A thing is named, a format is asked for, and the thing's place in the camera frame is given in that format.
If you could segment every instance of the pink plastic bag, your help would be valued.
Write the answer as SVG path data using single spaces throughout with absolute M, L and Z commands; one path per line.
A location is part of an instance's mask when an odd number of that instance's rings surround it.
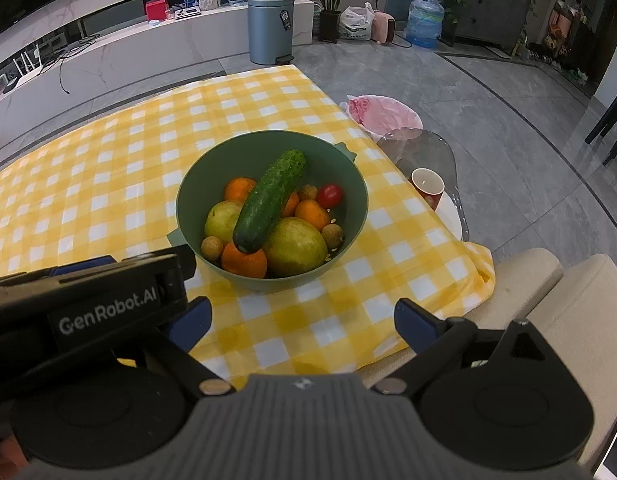
M 380 95 L 347 96 L 340 106 L 348 116 L 366 130 L 377 142 L 398 128 L 422 128 L 419 115 L 391 97 Z

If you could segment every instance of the beige chair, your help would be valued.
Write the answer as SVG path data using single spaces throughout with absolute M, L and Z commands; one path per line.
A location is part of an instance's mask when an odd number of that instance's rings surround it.
M 503 329 L 527 317 L 588 395 L 595 425 L 580 463 L 596 468 L 617 429 L 617 267 L 605 254 L 563 270 L 545 249 L 531 249 L 495 266 L 490 300 L 467 314 L 481 328 Z M 406 349 L 357 373 L 367 386 L 415 356 Z

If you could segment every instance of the cable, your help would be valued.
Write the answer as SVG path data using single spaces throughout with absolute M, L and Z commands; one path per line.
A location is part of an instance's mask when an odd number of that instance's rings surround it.
M 64 88 L 64 84 L 62 83 L 62 66 L 64 64 L 64 60 L 70 59 L 73 56 L 77 56 L 77 54 L 81 54 L 88 47 L 95 44 L 95 41 L 97 40 L 97 38 L 99 38 L 99 36 L 100 36 L 99 34 L 91 34 L 90 36 L 86 36 L 85 38 L 81 38 L 80 40 L 77 40 L 77 43 L 79 43 L 78 46 L 72 48 L 65 54 L 61 54 L 60 56 L 58 56 L 58 58 L 51 65 L 51 66 L 55 65 L 55 63 L 58 62 L 58 59 L 60 60 L 60 86 L 61 86 L 61 89 L 64 92 L 66 92 L 67 95 L 70 95 L 70 92 Z
M 70 95 L 70 92 L 64 88 L 64 84 L 62 83 L 62 65 L 64 64 L 64 60 L 65 59 L 69 59 L 69 58 L 71 58 L 73 56 L 76 56 L 77 54 L 81 54 L 83 51 L 85 51 L 92 44 L 95 44 L 95 41 L 97 40 L 97 38 L 99 38 L 99 36 L 100 36 L 99 34 L 91 34 L 90 36 L 86 36 L 85 38 L 80 38 L 80 40 L 77 40 L 77 43 L 79 43 L 77 46 L 74 46 L 73 48 L 71 48 L 67 52 L 63 52 L 62 54 L 57 54 L 55 59 L 52 62 L 50 62 L 49 64 L 45 65 L 42 68 L 42 70 L 40 71 L 40 73 L 37 74 L 35 77 L 37 77 L 40 74 L 43 74 L 46 71 L 50 70 L 59 61 L 60 62 L 60 74 L 59 74 L 59 76 L 60 76 L 60 86 L 61 86 L 61 89 L 64 92 L 66 92 L 66 94 Z
M 410 48 L 413 46 L 413 43 L 411 43 L 410 41 L 408 41 L 405 37 L 400 36 L 399 34 L 395 33 L 395 35 L 397 36 L 397 38 L 402 38 L 406 43 L 408 43 L 408 46 L 405 45 L 400 45 L 399 43 L 396 43 L 395 41 L 391 41 L 391 45 L 395 45 L 395 46 L 400 46 L 401 48 Z

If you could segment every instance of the cup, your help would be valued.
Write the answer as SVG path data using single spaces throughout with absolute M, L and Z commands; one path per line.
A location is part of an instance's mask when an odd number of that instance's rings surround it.
M 435 211 L 444 193 L 444 180 L 437 173 L 428 168 L 417 168 L 411 174 L 411 181 L 419 194 Z

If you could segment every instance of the cucumber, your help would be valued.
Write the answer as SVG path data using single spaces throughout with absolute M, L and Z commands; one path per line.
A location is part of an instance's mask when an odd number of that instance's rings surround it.
M 304 153 L 289 150 L 266 170 L 248 195 L 233 231 L 233 243 L 242 253 L 256 253 L 266 243 L 305 167 Z

